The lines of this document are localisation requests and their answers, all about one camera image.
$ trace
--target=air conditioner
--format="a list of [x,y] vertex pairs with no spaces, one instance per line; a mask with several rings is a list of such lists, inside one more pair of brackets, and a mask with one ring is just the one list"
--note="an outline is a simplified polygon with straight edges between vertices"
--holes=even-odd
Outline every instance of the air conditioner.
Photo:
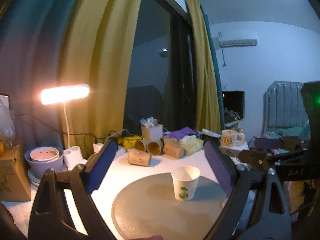
[[256,32],[245,29],[219,32],[218,39],[221,47],[256,46],[258,44]]

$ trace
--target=yellow mug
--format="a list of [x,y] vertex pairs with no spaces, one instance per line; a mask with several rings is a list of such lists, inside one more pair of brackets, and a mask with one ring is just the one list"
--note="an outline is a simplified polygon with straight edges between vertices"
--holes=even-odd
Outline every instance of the yellow mug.
[[223,130],[221,132],[220,145],[223,148],[233,148],[236,146],[243,145],[245,141],[245,136],[243,133],[238,133],[235,130]]

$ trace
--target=ceiling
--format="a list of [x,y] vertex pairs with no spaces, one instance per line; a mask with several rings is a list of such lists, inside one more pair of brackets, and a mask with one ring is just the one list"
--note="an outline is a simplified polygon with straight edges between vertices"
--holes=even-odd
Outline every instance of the ceiling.
[[299,26],[320,33],[308,0],[199,0],[211,24],[266,21]]

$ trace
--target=window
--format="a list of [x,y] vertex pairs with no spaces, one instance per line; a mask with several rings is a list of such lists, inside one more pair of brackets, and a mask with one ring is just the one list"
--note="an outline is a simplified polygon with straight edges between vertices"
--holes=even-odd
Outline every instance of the window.
[[128,77],[124,128],[141,134],[153,116],[168,130],[196,122],[192,28],[164,0],[141,0]]

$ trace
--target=blue gripper pad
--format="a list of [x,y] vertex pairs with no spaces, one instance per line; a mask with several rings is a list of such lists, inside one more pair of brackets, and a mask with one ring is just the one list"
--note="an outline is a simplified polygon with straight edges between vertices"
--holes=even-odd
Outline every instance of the blue gripper pad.
[[100,187],[104,176],[106,175],[114,157],[116,156],[117,150],[117,144],[114,141],[111,141],[103,151],[95,166],[90,171],[88,182],[86,184],[86,190],[89,194],[92,194],[94,190],[97,190]]
[[217,146],[210,142],[204,145],[204,155],[220,187],[230,196],[237,180],[236,165],[229,156],[223,154]]

